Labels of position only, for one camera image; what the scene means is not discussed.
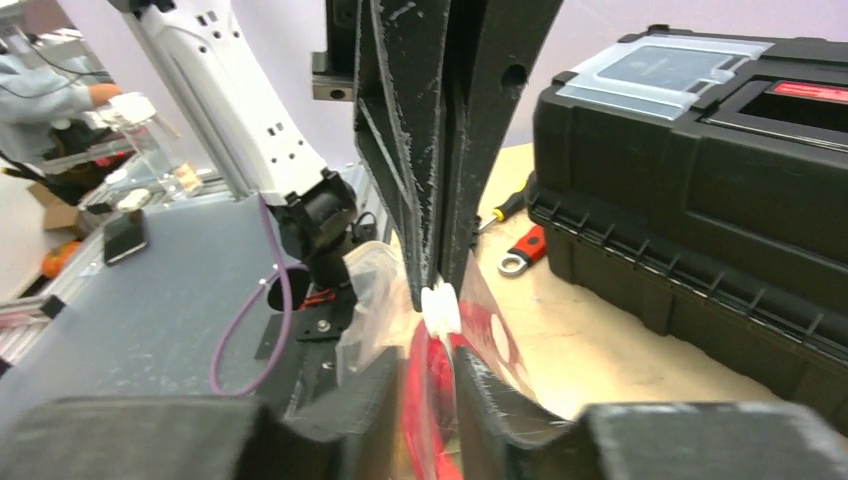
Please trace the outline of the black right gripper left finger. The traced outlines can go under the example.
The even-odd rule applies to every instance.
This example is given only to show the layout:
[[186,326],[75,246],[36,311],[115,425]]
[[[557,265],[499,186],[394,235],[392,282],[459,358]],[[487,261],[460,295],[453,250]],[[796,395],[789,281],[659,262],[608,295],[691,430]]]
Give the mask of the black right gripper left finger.
[[386,479],[401,360],[287,419],[254,398],[78,397],[25,412],[1,438],[5,479]]

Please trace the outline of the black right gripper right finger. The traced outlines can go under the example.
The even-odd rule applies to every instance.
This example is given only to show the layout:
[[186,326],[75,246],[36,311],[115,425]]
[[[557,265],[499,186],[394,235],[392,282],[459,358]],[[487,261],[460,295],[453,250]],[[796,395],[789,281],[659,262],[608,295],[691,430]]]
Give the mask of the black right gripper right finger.
[[791,403],[600,403],[565,420],[454,355],[467,479],[844,479],[847,450]]

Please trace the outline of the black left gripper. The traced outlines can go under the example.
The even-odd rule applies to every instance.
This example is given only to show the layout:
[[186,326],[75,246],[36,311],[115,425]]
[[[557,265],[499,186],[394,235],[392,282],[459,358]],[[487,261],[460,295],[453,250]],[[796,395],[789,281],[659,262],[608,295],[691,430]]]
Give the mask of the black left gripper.
[[326,48],[311,58],[318,101],[352,100],[355,61],[356,145],[397,229],[416,309],[437,277],[441,206],[440,275],[462,288],[483,190],[561,4],[455,1],[448,23],[449,7],[326,0]]

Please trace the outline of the red toy chili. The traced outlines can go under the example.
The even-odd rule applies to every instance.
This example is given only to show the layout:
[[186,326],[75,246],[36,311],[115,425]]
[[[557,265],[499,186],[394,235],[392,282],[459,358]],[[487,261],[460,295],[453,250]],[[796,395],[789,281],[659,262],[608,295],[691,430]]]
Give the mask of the red toy chili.
[[480,332],[495,311],[479,303],[459,302],[460,333],[449,335],[449,345],[432,335],[421,321],[408,354],[401,403],[400,429],[408,464],[417,479],[461,479],[461,467],[446,448],[455,420],[454,373],[449,354],[470,347],[473,331]]

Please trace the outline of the clear zip top bag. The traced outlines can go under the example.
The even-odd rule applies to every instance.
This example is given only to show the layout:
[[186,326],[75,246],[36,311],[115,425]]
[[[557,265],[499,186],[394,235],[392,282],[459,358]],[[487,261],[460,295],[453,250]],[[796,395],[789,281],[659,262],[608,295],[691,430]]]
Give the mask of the clear zip top bag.
[[336,350],[367,429],[345,443],[348,479],[565,479],[571,425],[540,406],[486,287],[410,301],[390,246],[345,257],[358,299]]

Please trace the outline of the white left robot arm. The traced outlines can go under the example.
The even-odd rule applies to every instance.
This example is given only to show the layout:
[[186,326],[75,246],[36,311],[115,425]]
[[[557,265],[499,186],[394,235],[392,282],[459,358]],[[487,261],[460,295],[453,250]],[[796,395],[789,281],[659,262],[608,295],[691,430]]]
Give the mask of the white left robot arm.
[[[259,66],[229,1],[118,1],[194,133],[259,194],[316,284],[347,281],[352,188]],[[354,142],[400,240],[413,304],[461,291],[475,216],[557,1],[330,1],[317,75],[353,107]]]

